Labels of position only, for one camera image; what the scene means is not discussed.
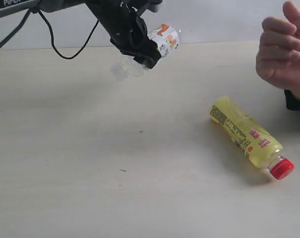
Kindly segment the black covered left gripper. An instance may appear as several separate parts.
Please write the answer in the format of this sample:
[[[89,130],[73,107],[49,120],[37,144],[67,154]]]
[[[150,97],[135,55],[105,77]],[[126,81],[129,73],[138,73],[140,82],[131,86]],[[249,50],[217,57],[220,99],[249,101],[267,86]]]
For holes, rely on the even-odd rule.
[[[157,12],[161,0],[87,0],[86,5],[123,55],[152,69],[161,59],[157,44],[147,36],[142,14]]]

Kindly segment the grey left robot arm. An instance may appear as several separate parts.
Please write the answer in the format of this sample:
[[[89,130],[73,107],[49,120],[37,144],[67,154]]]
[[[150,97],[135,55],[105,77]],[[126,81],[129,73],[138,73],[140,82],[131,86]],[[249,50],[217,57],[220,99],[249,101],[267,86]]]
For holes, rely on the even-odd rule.
[[[24,25],[31,13],[56,12],[85,4],[110,36],[111,43],[123,54],[152,69],[161,54],[158,44],[148,37],[142,14],[157,12],[160,0],[0,0],[0,18],[25,10],[18,26],[1,42],[5,45]]]

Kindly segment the person's open bare hand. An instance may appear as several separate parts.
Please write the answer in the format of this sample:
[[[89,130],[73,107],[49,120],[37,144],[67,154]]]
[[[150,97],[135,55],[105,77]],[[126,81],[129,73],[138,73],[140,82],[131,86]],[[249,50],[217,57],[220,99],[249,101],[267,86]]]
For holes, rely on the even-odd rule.
[[[286,1],[282,11],[285,20],[269,16],[262,21],[255,69],[260,78],[300,100],[300,9]]]

